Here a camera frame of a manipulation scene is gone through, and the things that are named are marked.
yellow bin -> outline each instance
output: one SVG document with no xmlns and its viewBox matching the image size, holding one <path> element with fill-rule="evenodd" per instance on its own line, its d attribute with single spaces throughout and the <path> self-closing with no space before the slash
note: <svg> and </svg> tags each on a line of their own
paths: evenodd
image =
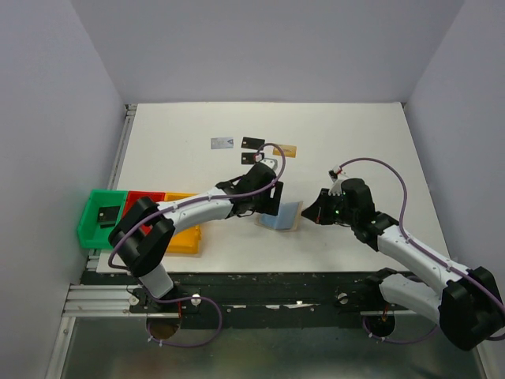
<svg viewBox="0 0 505 379">
<path fill-rule="evenodd" d="M 177 201 L 186 197 L 195 196 L 195 193 L 165 193 L 165 201 Z M 198 247 L 202 239 L 200 225 L 190 227 L 185 231 L 177 233 L 168 244 L 168 253 L 198 254 Z"/>
</svg>

white table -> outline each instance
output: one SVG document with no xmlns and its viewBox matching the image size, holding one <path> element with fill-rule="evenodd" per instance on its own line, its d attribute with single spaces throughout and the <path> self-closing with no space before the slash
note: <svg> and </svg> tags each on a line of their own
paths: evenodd
<svg viewBox="0 0 505 379">
<path fill-rule="evenodd" d="M 211 150 L 212 137 L 233 137 L 233 149 Z M 119 190 L 199 193 L 245 173 L 243 137 L 297 146 L 287 158 L 282 201 L 309 206 L 328 170 L 358 156 L 383 159 L 409 189 L 406 227 L 448 256 L 435 209 L 399 103 L 167 103 L 140 104 L 129 137 Z M 398 217 L 402 192 L 396 178 L 374 163 L 347 167 L 370 186 L 376 208 Z M 169 272 L 354 272 L 404 269 L 354 237 L 351 230 L 301 219 L 295 232 L 258 227 L 254 218 L 202 226 L 199 257 L 165 256 Z M 97 272 L 117 272 L 100 255 Z"/>
</svg>

robotic arm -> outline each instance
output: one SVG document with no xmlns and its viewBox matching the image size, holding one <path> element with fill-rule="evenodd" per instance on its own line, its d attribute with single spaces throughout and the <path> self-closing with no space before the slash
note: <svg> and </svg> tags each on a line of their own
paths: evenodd
<svg viewBox="0 0 505 379">
<path fill-rule="evenodd" d="M 277 181 L 276 169 L 275 159 L 262 159 L 247 174 L 220 182 L 194 197 L 159 205 L 142 197 L 109 235 L 109 242 L 125 267 L 112 263 L 114 254 L 110 256 L 109 266 L 130 271 L 155 298 L 170 297 L 174 282 L 161 260 L 172 236 L 199 223 L 240 217 L 246 212 L 277 216 L 282 182 Z M 272 183 L 271 188 L 264 190 Z M 147 234 L 139 228 L 144 223 L 151 227 Z"/>
<path fill-rule="evenodd" d="M 498 306 L 449 268 L 464 272 L 501 302 L 488 270 L 470 270 L 402 231 L 397 220 L 376 211 L 370 189 L 362 179 L 347 178 L 341 171 L 330 171 L 333 186 L 322 189 L 316 202 L 301 215 L 321 225 L 350 226 L 359 241 L 406 266 L 421 281 L 409 280 L 388 268 L 381 270 L 375 275 L 375 284 L 385 302 L 427 317 L 463 350 L 472 349 L 505 326 Z"/>
</svg>

gray floor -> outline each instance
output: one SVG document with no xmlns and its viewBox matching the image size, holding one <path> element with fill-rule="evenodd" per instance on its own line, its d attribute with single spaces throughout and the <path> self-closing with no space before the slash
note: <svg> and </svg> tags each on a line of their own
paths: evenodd
<svg viewBox="0 0 505 379">
<path fill-rule="evenodd" d="M 427 321 L 406 316 L 395 336 L 419 336 L 429 328 Z M 183 330 L 174 338 L 189 343 L 209 333 Z M 148 343 L 143 321 L 107 318 L 77 321 L 64 377 L 476 379 L 482 374 L 473 352 L 457 350 L 440 333 L 399 347 L 374 342 L 362 330 L 230 329 L 206 347 L 181 349 Z"/>
</svg>

gray wall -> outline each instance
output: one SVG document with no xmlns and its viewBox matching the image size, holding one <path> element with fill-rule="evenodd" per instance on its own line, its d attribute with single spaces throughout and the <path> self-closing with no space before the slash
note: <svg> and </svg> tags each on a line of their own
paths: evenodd
<svg viewBox="0 0 505 379">
<path fill-rule="evenodd" d="M 452 256 L 505 295 L 505 2 L 467 0 L 406 109 Z"/>
<path fill-rule="evenodd" d="M 462 0 L 72 0 L 127 102 L 405 101 Z"/>
<path fill-rule="evenodd" d="M 0 11 L 0 377 L 44 377 L 71 280 L 76 227 L 104 186 L 122 100 L 67 0 Z"/>
</svg>

